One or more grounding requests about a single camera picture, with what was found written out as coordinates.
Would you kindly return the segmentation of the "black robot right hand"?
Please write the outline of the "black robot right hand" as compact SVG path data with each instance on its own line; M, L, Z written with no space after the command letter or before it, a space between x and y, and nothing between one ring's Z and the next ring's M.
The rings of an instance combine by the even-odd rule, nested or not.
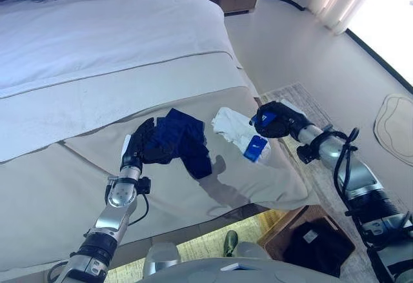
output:
M297 139L299 132L311 125L311 122L302 113L281 102L272 101L260 106L249 124L262 137L281 138L291 135Z

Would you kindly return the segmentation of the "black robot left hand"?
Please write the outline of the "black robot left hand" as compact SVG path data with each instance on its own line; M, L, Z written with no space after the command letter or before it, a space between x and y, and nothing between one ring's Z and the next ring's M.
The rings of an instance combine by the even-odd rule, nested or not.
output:
M155 132L155 128L154 118L151 117L141 124L130 136L126 145L126 150L121 157L121 171L128 166L142 170L143 164L150 163L146 146L150 142Z

